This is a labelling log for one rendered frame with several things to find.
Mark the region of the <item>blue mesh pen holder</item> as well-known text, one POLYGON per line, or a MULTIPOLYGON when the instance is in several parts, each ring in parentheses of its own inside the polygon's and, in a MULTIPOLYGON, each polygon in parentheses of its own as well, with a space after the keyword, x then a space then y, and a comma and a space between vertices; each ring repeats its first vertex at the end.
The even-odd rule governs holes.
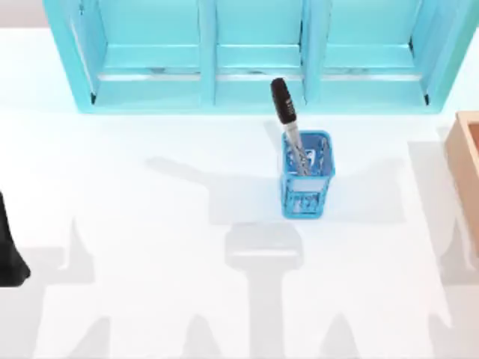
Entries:
POLYGON ((311 174, 297 174, 293 151, 286 135, 281 139, 281 211, 287 219, 316 219, 323 214, 331 180, 335 176, 332 140, 328 132, 300 132, 311 174))

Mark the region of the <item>salmon-coloured shallow box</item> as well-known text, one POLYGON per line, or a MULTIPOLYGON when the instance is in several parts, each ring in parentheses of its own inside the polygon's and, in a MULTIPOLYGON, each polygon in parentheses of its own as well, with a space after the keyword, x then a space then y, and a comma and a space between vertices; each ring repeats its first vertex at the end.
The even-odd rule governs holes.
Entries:
POLYGON ((448 167, 479 258, 479 111, 458 111, 445 140, 448 167))

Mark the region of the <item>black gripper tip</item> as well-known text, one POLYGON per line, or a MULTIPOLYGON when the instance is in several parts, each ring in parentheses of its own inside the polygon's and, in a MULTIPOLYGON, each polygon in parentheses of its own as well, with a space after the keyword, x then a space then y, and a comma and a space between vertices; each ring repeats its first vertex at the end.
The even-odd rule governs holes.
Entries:
POLYGON ((0 287, 20 287, 30 276, 31 270, 14 243, 0 192, 0 287))

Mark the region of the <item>black and silver marker pen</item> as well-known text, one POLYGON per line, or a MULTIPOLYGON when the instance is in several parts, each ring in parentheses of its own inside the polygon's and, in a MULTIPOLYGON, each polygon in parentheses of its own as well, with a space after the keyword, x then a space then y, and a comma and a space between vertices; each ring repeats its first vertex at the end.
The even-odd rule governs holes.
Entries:
POLYGON ((273 79, 270 83, 270 90, 276 114, 284 127, 286 138, 293 153, 296 172, 301 176, 310 176, 311 169, 302 143, 296 110, 287 83, 283 78, 273 79))

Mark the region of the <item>light blue rack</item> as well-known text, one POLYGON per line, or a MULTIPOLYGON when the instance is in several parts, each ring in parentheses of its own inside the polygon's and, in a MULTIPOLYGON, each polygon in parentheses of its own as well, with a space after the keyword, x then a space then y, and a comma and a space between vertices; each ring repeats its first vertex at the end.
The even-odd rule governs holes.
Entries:
POLYGON ((479 0, 43 0, 87 114, 442 110, 479 0))

